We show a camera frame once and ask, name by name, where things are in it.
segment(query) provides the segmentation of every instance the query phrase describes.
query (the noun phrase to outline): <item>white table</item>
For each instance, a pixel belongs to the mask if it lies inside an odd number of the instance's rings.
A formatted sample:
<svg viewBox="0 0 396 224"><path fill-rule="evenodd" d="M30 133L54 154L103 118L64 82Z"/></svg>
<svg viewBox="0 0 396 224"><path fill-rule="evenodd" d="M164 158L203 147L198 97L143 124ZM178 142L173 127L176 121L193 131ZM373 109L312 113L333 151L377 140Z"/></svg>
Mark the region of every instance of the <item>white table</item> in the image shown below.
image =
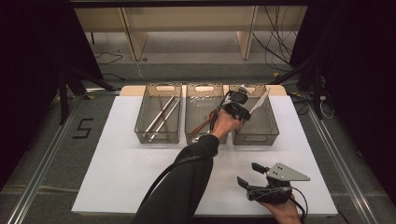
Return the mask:
<svg viewBox="0 0 396 224"><path fill-rule="evenodd" d="M179 144L141 145L134 133L141 101L141 96L116 98L73 212L82 215L135 213L154 179L186 146L184 111ZM278 161L311 178L307 182L291 182L307 199L309 215L331 217L337 214L291 99L270 96L270 101L280 132L275 143L270 147L237 147L233 146L229 134L227 144L220 145L219 155L214 159L212 176L196 216L270 215L258 203L247 200L246 191L237 185L236 177L239 175L250 185L265 186L265 175L251 170L251 163L271 168ZM302 196L297 191L294 195L304 207Z"/></svg>

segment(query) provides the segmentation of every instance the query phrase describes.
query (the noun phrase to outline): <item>gray floor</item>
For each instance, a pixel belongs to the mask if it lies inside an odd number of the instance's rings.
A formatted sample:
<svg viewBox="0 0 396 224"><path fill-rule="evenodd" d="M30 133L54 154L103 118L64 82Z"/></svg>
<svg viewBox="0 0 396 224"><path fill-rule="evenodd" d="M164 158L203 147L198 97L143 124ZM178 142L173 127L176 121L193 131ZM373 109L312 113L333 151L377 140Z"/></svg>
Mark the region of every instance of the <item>gray floor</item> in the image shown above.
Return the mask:
<svg viewBox="0 0 396 224"><path fill-rule="evenodd" d="M291 34L288 38L291 48L293 35ZM267 40L268 36L265 32L257 33L257 37L262 41ZM271 43L270 46L272 49L277 48L276 43ZM111 73L125 79L105 75L105 81L117 87L145 84L152 80L184 83L191 81L216 81L224 84L266 83L273 80L274 73L279 71L265 65L265 60L278 68L290 69L286 64L273 59L270 54L267 54L265 58L264 50L255 40L252 43L249 59L242 60L236 36L230 32L150 34L142 60L137 63L131 60L123 34L95 34L95 45L92 45L92 50L96 55L103 52L122 55L122 58L114 63L100 64L104 74ZM118 57L102 55L97 58L97 61L106 63ZM284 83L285 89L296 91L296 80L298 77ZM95 88L90 82L85 82L85 85L87 88ZM84 98L78 105L65 137L27 210L23 223L130 222L131 217L128 216L83 217L70 211L116 97L116 94L98 92L91 92L89 95L92 98ZM71 100L70 103L76 104L76 100ZM300 121L333 201L340 210L339 215L331 218L308 216L305 223L364 223L359 210L353 203L353 197L349 195L314 125L312 114L309 111L304 114L307 107L302 108L303 106L303 103L296 103L296 111L303 113L299 115ZM325 105L325 110L331 111L332 109ZM92 119L84 123L89 125L92 131L88 138L75 139L74 136L85 134L85 132L78 131L78 125L82 119ZM35 170L60 127L59 120L60 103L58 99L54 99L30 150L26 151L14 174L0 193L0 223L7 223L14 206L17 205L26 186L34 176ZM376 181L364 158L355 153L357 148L341 120L334 116L332 119L324 119L323 123L369 202L378 223L394 223L396 207ZM196 218L194 223L268 223L270 221L263 218Z"/></svg>

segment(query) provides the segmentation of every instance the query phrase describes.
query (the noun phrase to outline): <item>hand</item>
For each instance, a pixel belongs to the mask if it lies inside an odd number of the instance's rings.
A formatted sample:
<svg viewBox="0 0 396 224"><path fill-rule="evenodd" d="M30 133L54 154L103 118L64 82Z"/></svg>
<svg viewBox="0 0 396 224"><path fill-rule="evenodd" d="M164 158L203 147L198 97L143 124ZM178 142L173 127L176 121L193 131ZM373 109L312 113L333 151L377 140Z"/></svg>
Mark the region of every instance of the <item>hand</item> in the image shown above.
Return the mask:
<svg viewBox="0 0 396 224"><path fill-rule="evenodd" d="M219 112L218 119L213 127L212 134L220 139L225 134L235 130L236 128L242 126L243 122L238 119L234 119L229 113L224 109Z"/></svg>
<svg viewBox="0 0 396 224"><path fill-rule="evenodd" d="M277 205L270 203L260 204L270 210L279 224L301 224L297 213L297 207L291 200Z"/></svg>

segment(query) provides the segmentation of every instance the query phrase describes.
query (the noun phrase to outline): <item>metal utensil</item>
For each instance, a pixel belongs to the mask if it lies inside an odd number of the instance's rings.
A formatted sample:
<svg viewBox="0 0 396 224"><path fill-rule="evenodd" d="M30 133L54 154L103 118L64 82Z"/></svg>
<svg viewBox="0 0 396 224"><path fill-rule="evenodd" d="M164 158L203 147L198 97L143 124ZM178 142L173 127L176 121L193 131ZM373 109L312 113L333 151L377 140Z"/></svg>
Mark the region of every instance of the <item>metal utensil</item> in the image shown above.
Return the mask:
<svg viewBox="0 0 396 224"><path fill-rule="evenodd" d="M169 113L166 115L166 117L163 119L163 122L160 124L160 126L157 128L157 130L155 131L156 133L160 131L161 127L165 124L165 122L169 119L169 117L171 116L172 112L175 110L175 108L177 107L177 104L180 102L180 99L178 99L175 103L175 105L171 108L171 110L169 111ZM149 142L152 141L152 139L155 138L155 135L152 135L150 137L150 139L148 140Z"/></svg>
<svg viewBox="0 0 396 224"><path fill-rule="evenodd" d="M194 130L192 130L191 134L197 134L210 120L212 120L215 117L216 114L216 109L212 110L207 117L207 119L202 122L198 127L196 127Z"/></svg>
<svg viewBox="0 0 396 224"><path fill-rule="evenodd" d="M155 117L155 119L150 123L150 125L148 126L148 128L146 129L145 133L143 134L143 136L146 136L146 133L149 132L155 125L155 123L157 123L158 119L161 117L161 115L163 114L163 111L166 110L166 108L168 108L168 106L172 103L172 101L175 99L175 96L172 96L171 99L169 99L168 103L166 103L166 105L161 109L160 113L157 115L157 117Z"/></svg>

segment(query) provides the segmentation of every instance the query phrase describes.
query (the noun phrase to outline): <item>wire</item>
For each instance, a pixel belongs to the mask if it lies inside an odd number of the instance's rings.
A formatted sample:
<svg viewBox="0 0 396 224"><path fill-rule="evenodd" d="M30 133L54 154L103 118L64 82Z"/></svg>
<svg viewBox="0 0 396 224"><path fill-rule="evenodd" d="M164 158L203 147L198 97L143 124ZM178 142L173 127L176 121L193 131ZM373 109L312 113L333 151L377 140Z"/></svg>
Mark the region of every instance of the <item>wire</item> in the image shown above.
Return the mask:
<svg viewBox="0 0 396 224"><path fill-rule="evenodd" d="M108 63L99 63L99 64L110 64L110 63L114 63L115 61L118 61L119 59L122 58L122 55L120 55L120 54L112 54L112 53L108 53L108 52L101 53L101 54L99 54L98 56L95 56L95 58L97 59L97 58L99 58L99 57L101 57L102 55L105 55L105 54L112 55L112 56L116 56L116 57L118 57L118 58L115 59L115 60L113 60L113 61L110 61L110 62L108 62Z"/></svg>
<svg viewBox="0 0 396 224"><path fill-rule="evenodd" d="M299 96L292 92L287 92L287 94L290 97L297 99L297 101L293 101L294 104L304 103L304 105L297 111L297 115L305 115L308 113L309 109L307 108L307 106L313 103L312 100L305 99L304 97Z"/></svg>
<svg viewBox="0 0 396 224"><path fill-rule="evenodd" d="M328 117L328 116L326 115L326 113L324 112L323 107L322 107L323 101L324 101L324 100L321 100L321 101L320 101L320 110L321 110L323 116L324 116L326 119L332 119L332 117L334 117L334 110L332 111L332 115Z"/></svg>
<svg viewBox="0 0 396 224"><path fill-rule="evenodd" d="M124 77L119 77L119 76L117 76L116 74L113 74L113 73L103 73L102 75L103 75L103 76L113 76L113 77L117 77L117 78L121 79L122 81L125 81L125 80L126 80Z"/></svg>
<svg viewBox="0 0 396 224"><path fill-rule="evenodd" d="M306 218L306 213L305 210L303 209L303 207L297 203L297 201L295 201L291 196L289 196L289 200L291 200L295 205L297 205L298 208L300 208L300 210L302 211L301 217L300 217L300 221L301 223L304 223L304 220Z"/></svg>
<svg viewBox="0 0 396 224"><path fill-rule="evenodd" d="M285 48L285 50L291 50L291 49L289 49L289 48L285 45L285 43L283 42L282 38L280 38L279 31L278 31L278 29L277 29L277 18L278 18L278 16L279 16L279 7L276 7L276 23L273 23L273 21L272 21L272 19L271 19L271 17L270 17L270 14L268 13L267 7L264 7L264 9L265 9L265 12L267 13L267 16L268 16L269 21L271 22L271 26L273 27L273 31L271 31L271 35L272 35L272 36L276 39L276 41L278 42L278 44L279 44L279 50L280 50L282 56L284 57L284 59L287 60L285 54L283 53L282 46L283 46L283 48Z"/></svg>
<svg viewBox="0 0 396 224"><path fill-rule="evenodd" d="M304 6L300 6L300 12L299 12L299 14L298 14L298 16L297 16L296 22L295 22L295 23L293 24L293 26L291 27L289 34L288 34L283 40L286 40L287 38L289 38L289 36L291 35L291 33L294 33L294 35L297 36L296 31L293 31L293 30L294 30L294 27L296 27L297 22L298 22L298 20L299 20L300 17L301 17L301 14L302 14L302 12L303 12L303 7L304 7Z"/></svg>
<svg viewBox="0 0 396 224"><path fill-rule="evenodd" d="M292 187L292 188L295 189L295 190L297 190L297 191L301 194L301 196L303 196L303 199L304 199L304 202L305 202L305 216L304 216L304 218L303 218L303 216L302 216L303 219L301 219L301 223L304 223L304 220L305 220L306 217L308 216L308 202L306 201L305 196L303 195L303 193L302 193L299 189L294 188L294 187Z"/></svg>
<svg viewBox="0 0 396 224"><path fill-rule="evenodd" d="M260 40L259 38L256 36L256 34L253 33L254 38L256 38L257 42L259 42L260 46L262 46L262 48L264 48L265 50L270 51L270 53L272 53L274 56L276 56L278 59L280 59L282 62L289 64L288 61L286 61L285 59L281 58L279 55L277 55L275 52L271 51L270 49L268 49L267 46L265 46Z"/></svg>

